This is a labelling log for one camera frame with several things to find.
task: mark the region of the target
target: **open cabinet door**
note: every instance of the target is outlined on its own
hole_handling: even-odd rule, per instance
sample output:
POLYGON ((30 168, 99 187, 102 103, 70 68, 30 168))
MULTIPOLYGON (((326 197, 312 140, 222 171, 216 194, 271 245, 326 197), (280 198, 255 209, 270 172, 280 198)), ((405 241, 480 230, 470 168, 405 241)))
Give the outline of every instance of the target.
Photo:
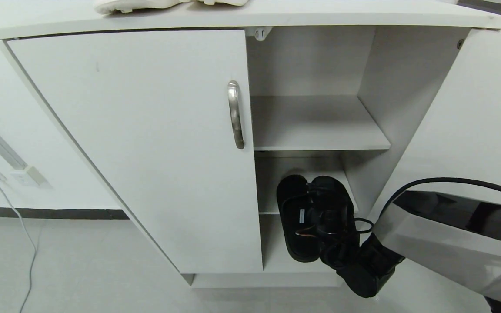
MULTIPOLYGON (((369 219, 406 183, 445 176, 501 185, 501 32, 469 33, 369 219)), ((443 185, 423 187, 501 204, 499 192, 443 185)))

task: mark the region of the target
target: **cabinet door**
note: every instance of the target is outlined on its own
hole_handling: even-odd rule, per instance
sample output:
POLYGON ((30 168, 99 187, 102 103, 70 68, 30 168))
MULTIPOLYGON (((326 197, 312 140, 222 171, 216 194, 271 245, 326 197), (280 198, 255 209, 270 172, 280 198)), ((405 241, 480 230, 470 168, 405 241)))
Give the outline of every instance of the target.
POLYGON ((8 45, 181 273, 262 271, 243 30, 78 34, 8 45), (231 124, 232 80, 240 87, 244 149, 231 124))
MULTIPOLYGON (((370 218, 404 184, 461 177, 501 185, 501 32, 471 30, 370 218)), ((424 189, 501 203, 501 194, 463 184, 424 189)))

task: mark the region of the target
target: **white cabinet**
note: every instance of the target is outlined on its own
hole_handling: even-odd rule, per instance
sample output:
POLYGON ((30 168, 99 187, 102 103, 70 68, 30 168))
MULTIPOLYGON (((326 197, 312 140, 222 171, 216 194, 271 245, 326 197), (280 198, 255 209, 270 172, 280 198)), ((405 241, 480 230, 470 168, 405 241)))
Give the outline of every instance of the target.
POLYGON ((374 220, 410 180, 501 183, 501 16, 284 3, 0 30, 48 118, 193 287, 342 283, 287 253, 276 187, 289 173, 337 178, 374 220), (274 28, 245 39, 256 26, 274 28))
POLYGON ((262 271, 243 30, 9 42, 64 127, 181 273, 262 271), (244 149, 228 83, 239 84, 244 149))

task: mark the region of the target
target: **white cord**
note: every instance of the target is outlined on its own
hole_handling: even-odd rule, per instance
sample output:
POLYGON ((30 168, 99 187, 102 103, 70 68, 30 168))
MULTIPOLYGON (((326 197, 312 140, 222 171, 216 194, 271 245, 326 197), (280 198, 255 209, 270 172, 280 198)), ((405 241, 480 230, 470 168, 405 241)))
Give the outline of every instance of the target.
POLYGON ((19 313, 22 313, 22 309, 24 309, 24 305, 26 304, 26 300, 28 300, 28 296, 30 295, 30 290, 32 290, 32 266, 34 266, 34 259, 36 259, 36 254, 38 252, 38 248, 32 241, 32 238, 30 238, 30 235, 28 234, 28 231, 26 230, 26 227, 24 226, 24 222, 22 221, 22 215, 17 211, 17 209, 12 205, 12 203, 9 201, 9 198, 5 194, 5 191, 0 187, 0 191, 5 197, 5 200, 7 200, 7 203, 9 204, 10 208, 13 209, 13 211, 17 214, 20 224, 22 225, 22 229, 24 230, 24 233, 26 233, 26 236, 28 237, 28 240, 30 240, 30 243, 32 244, 32 248, 34 248, 34 255, 32 256, 32 262, 30 263, 30 271, 28 272, 28 292, 26 293, 26 297, 24 297, 24 301, 22 301, 22 305, 20 306, 20 310, 18 311, 19 313))

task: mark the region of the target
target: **white cloth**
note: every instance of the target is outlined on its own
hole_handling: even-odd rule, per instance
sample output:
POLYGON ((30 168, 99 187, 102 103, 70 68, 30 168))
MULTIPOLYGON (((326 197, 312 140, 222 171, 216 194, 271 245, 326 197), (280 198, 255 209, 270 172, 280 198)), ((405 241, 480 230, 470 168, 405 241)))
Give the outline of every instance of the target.
MULTIPOLYGON (((191 2, 192 0, 95 0, 94 10, 99 14, 110 14, 114 11, 129 13, 136 9, 154 8, 165 9, 182 2, 191 2)), ((248 0, 198 0, 205 4, 227 3, 233 6, 243 6, 248 0)))

